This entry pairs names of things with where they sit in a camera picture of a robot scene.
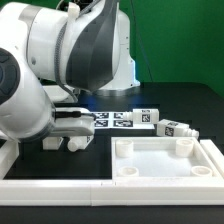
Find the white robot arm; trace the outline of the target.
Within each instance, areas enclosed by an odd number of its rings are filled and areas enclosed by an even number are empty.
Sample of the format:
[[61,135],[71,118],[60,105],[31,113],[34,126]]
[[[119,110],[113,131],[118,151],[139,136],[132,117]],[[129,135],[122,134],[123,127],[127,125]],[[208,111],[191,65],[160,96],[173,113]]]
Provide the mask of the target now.
[[120,0],[68,10],[11,2],[0,8],[0,138],[27,142],[92,135],[89,114],[58,110],[42,79],[72,99],[80,90],[115,94],[140,85]]

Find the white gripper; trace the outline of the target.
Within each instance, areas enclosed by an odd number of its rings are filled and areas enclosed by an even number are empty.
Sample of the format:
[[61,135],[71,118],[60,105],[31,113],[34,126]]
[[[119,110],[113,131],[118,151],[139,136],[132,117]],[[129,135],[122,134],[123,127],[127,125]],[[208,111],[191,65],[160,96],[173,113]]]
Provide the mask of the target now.
[[55,124],[49,136],[91,136],[95,132],[95,120],[96,116],[85,108],[57,108],[55,112]]

